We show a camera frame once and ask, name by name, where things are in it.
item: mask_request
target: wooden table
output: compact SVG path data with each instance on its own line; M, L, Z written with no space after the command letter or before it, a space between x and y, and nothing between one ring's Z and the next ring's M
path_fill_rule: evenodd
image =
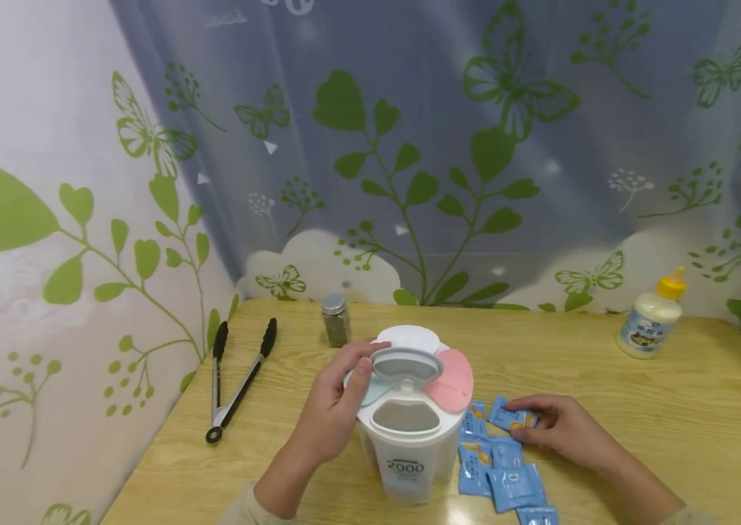
M561 392L693 507L741 524L741 332L714 319L685 319L656 359L615 347L623 317L529 311L350 305L354 337L418 324L463 350L476 376L474 399ZM315 303L248 300L231 321L222 379L238 385L270 316L277 343L218 446L207 446L211 363L206 360L134 470L104 525L212 525L255 480L289 436L315 373L333 350ZM608 487L544 449L525 448L562 523L626 521ZM365 466L358 435L314 477L300 507L309 525L515 524L487 499L460 496L458 473L419 507L387 502Z

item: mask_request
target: sleeve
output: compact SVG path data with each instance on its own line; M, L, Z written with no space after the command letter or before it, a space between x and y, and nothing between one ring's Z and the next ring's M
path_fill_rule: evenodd
M297 525L293 518L277 518L260 507L254 498L254 484L249 483L239 491L227 513L218 521L218 525Z
M706 514L698 513L695 509L685 507L660 525L715 525L715 520Z

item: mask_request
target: left hand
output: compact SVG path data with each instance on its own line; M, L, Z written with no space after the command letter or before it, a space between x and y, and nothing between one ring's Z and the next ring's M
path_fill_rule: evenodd
M391 346L391 343L371 343L372 340L345 344L315 376L288 443L295 454L309 459L313 468L336 459L353 435L356 414L371 382L370 355ZM353 368L355 371L344 388L344 376Z

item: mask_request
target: spice jar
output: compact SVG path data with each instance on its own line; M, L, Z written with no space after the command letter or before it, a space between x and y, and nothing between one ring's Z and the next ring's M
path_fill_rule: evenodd
M331 293L323 298L321 317L331 347L341 348L350 342L350 317L347 314L347 302L341 293Z

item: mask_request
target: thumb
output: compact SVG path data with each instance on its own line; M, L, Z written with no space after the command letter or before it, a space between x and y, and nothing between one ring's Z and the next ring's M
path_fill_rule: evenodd
M548 431L549 429L537 429L537 427L517 427L511 430L511 437L520 443L551 447L552 440Z
M355 417L356 413L359 413L362 399L365 397L365 393L368 392L372 369L373 365L370 359L366 357L359 359L359 364L356 365L353 375L350 376L350 381L347 383L347 387L344 388L341 401L338 402L341 410L348 411L353 417Z

